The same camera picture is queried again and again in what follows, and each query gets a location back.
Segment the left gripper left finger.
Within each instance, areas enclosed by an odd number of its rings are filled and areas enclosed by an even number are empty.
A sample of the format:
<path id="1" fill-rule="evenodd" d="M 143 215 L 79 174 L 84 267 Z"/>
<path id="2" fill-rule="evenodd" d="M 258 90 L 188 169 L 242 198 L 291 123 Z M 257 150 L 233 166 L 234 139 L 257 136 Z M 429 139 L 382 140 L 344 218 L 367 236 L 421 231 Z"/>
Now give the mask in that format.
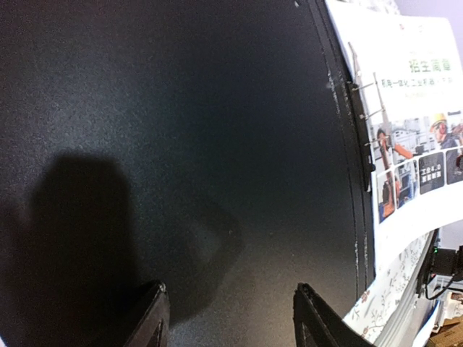
<path id="1" fill-rule="evenodd" d="M 128 336 L 123 346 L 167 346 L 170 302 L 166 284 L 151 283 L 148 291 L 135 305 L 127 323 Z"/>

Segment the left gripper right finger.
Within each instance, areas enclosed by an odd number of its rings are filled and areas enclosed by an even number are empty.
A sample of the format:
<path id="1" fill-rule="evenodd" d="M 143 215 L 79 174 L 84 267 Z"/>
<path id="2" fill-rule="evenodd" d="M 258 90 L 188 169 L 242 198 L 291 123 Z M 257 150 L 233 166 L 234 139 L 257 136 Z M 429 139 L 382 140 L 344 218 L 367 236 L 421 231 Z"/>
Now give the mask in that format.
<path id="1" fill-rule="evenodd" d="M 356 334 L 307 283 L 299 283 L 293 297 L 297 347 L 373 346 Z"/>

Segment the blue file folder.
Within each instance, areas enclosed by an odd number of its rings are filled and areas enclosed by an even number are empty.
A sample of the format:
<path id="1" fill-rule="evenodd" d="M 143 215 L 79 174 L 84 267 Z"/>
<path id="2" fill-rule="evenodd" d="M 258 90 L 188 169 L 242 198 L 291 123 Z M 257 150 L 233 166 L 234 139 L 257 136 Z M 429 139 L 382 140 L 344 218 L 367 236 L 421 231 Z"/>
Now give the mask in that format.
<path id="1" fill-rule="evenodd" d="M 160 280 L 170 346 L 293 346 L 373 279 L 323 1 L 1 3 L 1 339 L 85 346 Z"/>

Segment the colour printed brochure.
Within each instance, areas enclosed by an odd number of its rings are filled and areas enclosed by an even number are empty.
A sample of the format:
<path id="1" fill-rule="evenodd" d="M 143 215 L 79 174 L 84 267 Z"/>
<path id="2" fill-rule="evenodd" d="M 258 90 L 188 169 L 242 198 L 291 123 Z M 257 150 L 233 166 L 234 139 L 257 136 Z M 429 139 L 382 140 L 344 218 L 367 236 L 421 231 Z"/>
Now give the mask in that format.
<path id="1" fill-rule="evenodd" d="M 356 43 L 377 162 L 376 266 L 462 219 L 462 62 L 443 18 L 376 15 Z"/>

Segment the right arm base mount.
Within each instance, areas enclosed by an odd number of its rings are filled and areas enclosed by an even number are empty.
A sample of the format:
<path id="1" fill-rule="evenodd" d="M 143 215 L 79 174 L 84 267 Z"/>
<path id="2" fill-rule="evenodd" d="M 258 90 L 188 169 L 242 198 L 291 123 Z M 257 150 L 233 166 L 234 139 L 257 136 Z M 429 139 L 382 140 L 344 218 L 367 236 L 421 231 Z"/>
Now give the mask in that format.
<path id="1" fill-rule="evenodd" d="M 435 300 L 462 282 L 462 246 L 458 249 L 432 247 L 417 277 L 416 294 Z"/>

